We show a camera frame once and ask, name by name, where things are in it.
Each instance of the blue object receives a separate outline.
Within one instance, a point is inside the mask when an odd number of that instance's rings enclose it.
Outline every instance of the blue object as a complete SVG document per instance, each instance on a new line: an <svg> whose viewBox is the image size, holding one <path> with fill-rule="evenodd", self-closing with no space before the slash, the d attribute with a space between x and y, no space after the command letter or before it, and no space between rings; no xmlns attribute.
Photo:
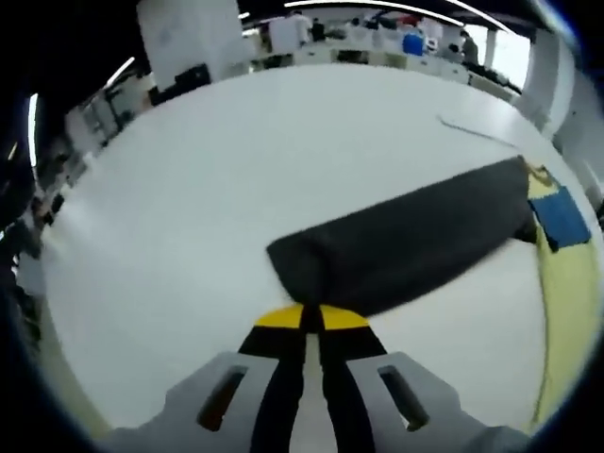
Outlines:
<svg viewBox="0 0 604 453"><path fill-rule="evenodd" d="M424 55L424 38L415 33L408 33L403 38L403 52L421 57Z"/></svg>
<svg viewBox="0 0 604 453"><path fill-rule="evenodd" d="M592 238L573 197L565 187L560 187L558 193L529 201L552 250L587 243Z"/></svg>

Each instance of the window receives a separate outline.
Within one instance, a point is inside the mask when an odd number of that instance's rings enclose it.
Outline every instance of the window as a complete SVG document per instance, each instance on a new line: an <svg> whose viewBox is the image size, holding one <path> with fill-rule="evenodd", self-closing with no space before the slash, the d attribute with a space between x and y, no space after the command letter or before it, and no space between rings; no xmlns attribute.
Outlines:
<svg viewBox="0 0 604 453"><path fill-rule="evenodd" d="M478 46L478 64L484 65L484 59L487 54L487 34L489 30L486 26L466 25L464 29L470 34Z"/></svg>
<svg viewBox="0 0 604 453"><path fill-rule="evenodd" d="M530 60L530 40L524 36L497 31L493 69L507 77L519 89L527 80Z"/></svg>

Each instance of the black cloth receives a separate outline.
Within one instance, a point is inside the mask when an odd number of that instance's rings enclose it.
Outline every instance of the black cloth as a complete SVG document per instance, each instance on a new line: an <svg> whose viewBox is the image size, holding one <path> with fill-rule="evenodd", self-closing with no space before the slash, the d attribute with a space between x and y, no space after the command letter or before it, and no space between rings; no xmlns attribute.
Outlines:
<svg viewBox="0 0 604 453"><path fill-rule="evenodd" d="M528 191L524 161L508 159L278 239L267 251L294 301L377 314L456 278L517 231L526 237Z"/></svg>

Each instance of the yellow cloth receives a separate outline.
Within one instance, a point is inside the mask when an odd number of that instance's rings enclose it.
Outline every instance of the yellow cloth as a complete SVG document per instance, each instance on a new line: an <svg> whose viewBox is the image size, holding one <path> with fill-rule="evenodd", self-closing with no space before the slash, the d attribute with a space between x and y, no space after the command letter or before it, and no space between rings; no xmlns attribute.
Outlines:
<svg viewBox="0 0 604 453"><path fill-rule="evenodd" d="M542 177L529 173L528 198L558 191ZM533 428L561 405L580 377L596 338L598 271L592 242L553 253L535 217L541 286L545 304L545 372L533 418Z"/></svg>

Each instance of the desk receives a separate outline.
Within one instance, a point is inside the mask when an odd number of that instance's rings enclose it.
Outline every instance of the desk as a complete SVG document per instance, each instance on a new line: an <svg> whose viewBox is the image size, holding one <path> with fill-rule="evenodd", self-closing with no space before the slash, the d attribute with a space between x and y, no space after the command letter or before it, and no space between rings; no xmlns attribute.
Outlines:
<svg viewBox="0 0 604 453"><path fill-rule="evenodd" d="M48 236L48 305L66 359L110 426L135 427L161 410L168 389L237 350L259 316L290 303L264 251L273 239L518 152L567 185L601 256L595 215L551 143L512 106L468 86L304 66L150 110L80 179ZM528 423L545 353L533 245L510 240L370 321L386 348L455 387L471 415Z"/></svg>

